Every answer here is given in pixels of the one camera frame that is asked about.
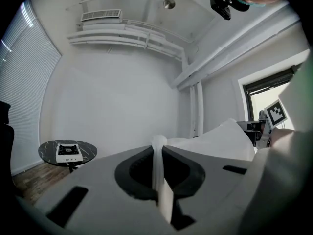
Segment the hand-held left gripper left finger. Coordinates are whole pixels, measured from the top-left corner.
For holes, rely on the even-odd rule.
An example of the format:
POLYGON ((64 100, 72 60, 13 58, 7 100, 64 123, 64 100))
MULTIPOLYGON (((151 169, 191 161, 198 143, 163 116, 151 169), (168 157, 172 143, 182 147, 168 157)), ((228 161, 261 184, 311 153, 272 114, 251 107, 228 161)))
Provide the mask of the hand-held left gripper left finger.
POLYGON ((115 169, 124 160, 149 146, 92 160, 50 187, 35 203, 43 214, 53 208, 74 187, 87 194, 72 214, 65 229, 80 235, 168 235, 167 223, 153 200, 138 200, 123 191, 115 180, 115 169))

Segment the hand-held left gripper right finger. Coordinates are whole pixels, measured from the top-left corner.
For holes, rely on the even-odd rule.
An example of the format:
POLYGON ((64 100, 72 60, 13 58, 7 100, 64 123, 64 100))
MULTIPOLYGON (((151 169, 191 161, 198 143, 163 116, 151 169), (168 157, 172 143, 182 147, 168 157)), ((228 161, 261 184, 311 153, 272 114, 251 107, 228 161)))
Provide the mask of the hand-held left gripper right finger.
POLYGON ((172 146, 163 148, 183 163, 200 165, 201 186, 192 196, 178 199, 182 213, 195 222, 171 235, 237 235, 244 209, 238 201, 244 196, 238 186, 251 162, 189 152, 172 146))

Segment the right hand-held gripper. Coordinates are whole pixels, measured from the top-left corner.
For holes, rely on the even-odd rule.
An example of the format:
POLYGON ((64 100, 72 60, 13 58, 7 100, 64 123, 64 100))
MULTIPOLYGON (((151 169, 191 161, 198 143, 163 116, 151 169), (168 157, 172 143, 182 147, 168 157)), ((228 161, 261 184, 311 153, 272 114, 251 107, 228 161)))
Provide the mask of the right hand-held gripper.
POLYGON ((275 101, 260 111, 260 121, 264 127, 260 139, 260 147, 270 147, 273 129, 287 120, 283 105, 275 101))

